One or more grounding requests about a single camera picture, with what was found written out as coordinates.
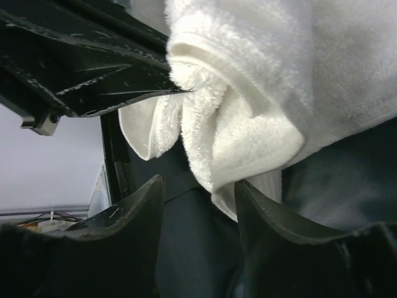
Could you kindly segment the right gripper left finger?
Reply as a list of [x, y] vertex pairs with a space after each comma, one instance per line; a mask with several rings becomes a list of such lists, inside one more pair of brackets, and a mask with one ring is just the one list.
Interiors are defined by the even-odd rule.
[[1, 226], [2, 297], [158, 297], [165, 181], [156, 175], [65, 231]]

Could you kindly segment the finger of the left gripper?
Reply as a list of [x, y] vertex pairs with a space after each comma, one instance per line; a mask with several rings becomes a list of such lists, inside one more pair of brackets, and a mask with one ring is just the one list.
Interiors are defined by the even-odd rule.
[[166, 42], [122, 6], [2, 6], [1, 104], [51, 136], [63, 116], [178, 94]]

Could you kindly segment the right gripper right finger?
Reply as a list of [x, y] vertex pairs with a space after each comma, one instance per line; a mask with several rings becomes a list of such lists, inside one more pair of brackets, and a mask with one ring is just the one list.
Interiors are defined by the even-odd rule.
[[325, 227], [234, 186], [244, 263], [253, 297], [395, 297], [396, 224], [352, 232]]

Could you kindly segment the blue fish-print suitcase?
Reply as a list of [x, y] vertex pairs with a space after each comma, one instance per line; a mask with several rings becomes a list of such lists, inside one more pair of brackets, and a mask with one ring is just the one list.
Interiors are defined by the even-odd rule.
[[[142, 161], [111, 113], [100, 119], [110, 198], [118, 202], [155, 174], [166, 199], [159, 238], [159, 297], [253, 297], [239, 225], [210, 202], [187, 166], [181, 142]], [[396, 121], [334, 143], [282, 172], [282, 205], [325, 227], [352, 232], [396, 224]]]

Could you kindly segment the white fluffy towel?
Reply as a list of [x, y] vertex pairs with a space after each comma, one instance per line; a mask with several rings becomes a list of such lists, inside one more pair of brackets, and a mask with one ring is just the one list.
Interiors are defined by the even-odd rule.
[[180, 94], [123, 107], [143, 160], [178, 138], [212, 202], [233, 186], [281, 200], [281, 170], [396, 116], [395, 1], [168, 1], [167, 62]]

